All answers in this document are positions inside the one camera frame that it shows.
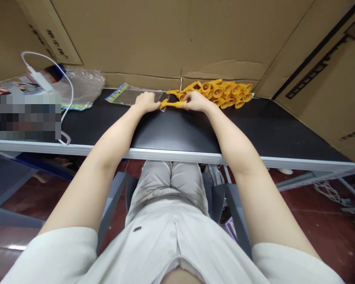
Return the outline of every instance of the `chair armrest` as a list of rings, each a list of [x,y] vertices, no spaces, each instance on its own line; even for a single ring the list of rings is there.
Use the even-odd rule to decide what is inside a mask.
[[[130,187],[135,187],[138,183],[138,180],[130,174],[124,172],[118,172],[114,177],[112,184],[110,186],[110,192],[106,205],[104,208],[103,217],[101,218],[98,238],[97,238],[97,248],[96,253],[99,253],[101,244],[103,243],[106,231],[112,220],[114,210],[117,207],[118,200],[120,200],[121,193],[125,187],[125,184]]]
[[[250,242],[249,228],[247,227],[245,214],[243,212],[241,199],[239,197],[237,185],[234,183],[224,183],[215,187],[216,190],[225,192],[232,213],[235,232],[237,234],[238,245],[252,260],[252,246]]]

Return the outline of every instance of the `person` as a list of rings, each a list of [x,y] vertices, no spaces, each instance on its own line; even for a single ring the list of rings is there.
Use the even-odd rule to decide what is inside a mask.
[[[125,228],[97,258],[115,170],[141,117],[160,106],[154,97],[139,95],[99,139],[2,283],[343,283],[306,238],[250,140],[198,92],[187,94],[185,108],[204,112],[216,133],[244,208],[253,261],[208,217],[198,164],[163,161],[145,162]]]

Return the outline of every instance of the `table surface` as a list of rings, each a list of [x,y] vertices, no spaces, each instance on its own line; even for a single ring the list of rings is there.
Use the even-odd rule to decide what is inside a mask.
[[[71,137],[72,144],[94,145],[128,110],[129,106],[105,100],[113,91],[104,89],[90,109],[69,111],[62,130]],[[247,135],[261,156],[350,162],[270,100],[252,99],[240,109],[227,108],[223,112]],[[135,131],[131,148],[220,153],[215,133],[203,113],[173,107],[146,114]]]

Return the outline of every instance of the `yellow plastic toy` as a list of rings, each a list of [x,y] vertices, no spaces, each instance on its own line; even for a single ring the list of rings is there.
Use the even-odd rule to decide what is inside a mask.
[[[247,94],[244,95],[243,98],[242,98],[242,100],[243,100],[245,103],[251,101],[251,99],[252,99],[252,94],[250,94],[250,93],[247,93]]]
[[[222,83],[220,87],[224,90],[225,95],[229,95],[232,92],[233,89],[233,83]]]
[[[187,102],[186,101],[178,101],[176,103],[169,103],[168,99],[165,99],[162,103],[159,109],[162,109],[164,107],[176,107],[176,108],[183,108],[183,105],[185,105]]]
[[[233,89],[232,89],[232,95],[236,96],[238,95],[240,92],[242,91],[241,85],[240,84],[236,84],[234,85]]]
[[[217,79],[204,83],[196,81],[184,88],[182,91],[171,90],[168,91],[167,94],[174,94],[181,103],[186,103],[183,102],[186,94],[192,91],[198,91],[222,109],[231,106],[241,108],[245,103],[252,99],[252,94],[250,93],[251,89],[252,84],[236,84],[235,81],[223,81],[222,79]]]
[[[239,84],[241,89],[244,90],[243,92],[246,94],[246,93],[249,93],[252,89],[252,84]]]
[[[186,93],[186,94],[188,94],[188,93],[190,93],[190,92],[193,92],[193,91],[198,91],[198,90],[196,90],[196,89],[194,89],[194,88],[185,88],[183,90],[183,93]]]
[[[196,82],[193,82],[193,83],[190,84],[190,85],[188,85],[187,87],[185,87],[185,88],[183,89],[183,93],[187,93],[187,92],[188,92],[188,89],[194,90],[194,88],[196,87],[196,85],[197,85],[197,81],[196,81]]]
[[[209,82],[212,85],[219,85],[222,83],[222,79],[217,79]]]
[[[166,92],[167,95],[176,95],[176,93],[180,93],[180,90],[171,90]]]
[[[226,102],[223,98],[215,98],[213,97],[211,99],[212,102],[214,102],[217,106],[221,106],[224,102]]]
[[[202,85],[202,90],[204,92],[209,92],[209,90],[212,88],[212,85],[209,82],[205,82]]]
[[[219,98],[224,93],[224,90],[218,87],[217,85],[213,85],[213,97]]]
[[[224,100],[223,103],[220,105],[220,108],[224,109],[230,106],[229,101]]]
[[[235,99],[233,98],[227,99],[227,101],[229,102],[230,107],[235,104]]]
[[[245,104],[244,101],[236,101],[234,107],[235,108],[241,108]]]
[[[213,98],[213,90],[209,90],[207,95],[207,99],[211,99],[211,98]]]

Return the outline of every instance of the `gray chair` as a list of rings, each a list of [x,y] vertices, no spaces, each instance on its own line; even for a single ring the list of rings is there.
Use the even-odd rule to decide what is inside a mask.
[[[96,250],[97,253],[99,252],[105,234],[107,233],[106,231],[108,230],[110,220],[112,219],[114,210],[123,192],[124,186],[126,185],[126,211],[128,212],[130,208],[131,198],[133,196],[135,188],[137,187],[137,183],[137,178],[124,172],[118,172],[114,177],[99,228]],[[245,215],[243,213],[242,204],[239,198],[239,193],[236,184],[225,183],[215,187],[211,187],[208,185],[208,183],[206,182],[206,178],[204,177],[204,186],[208,199],[209,215],[210,218],[216,223],[219,223],[220,221],[222,208],[224,205],[224,199],[226,195],[230,211],[233,216],[235,232],[238,238],[238,245],[252,260],[251,242],[250,236],[248,234],[249,230],[247,228]]]
[[[0,226],[41,228],[45,223],[43,220],[1,208],[36,172],[37,169],[0,156]]]

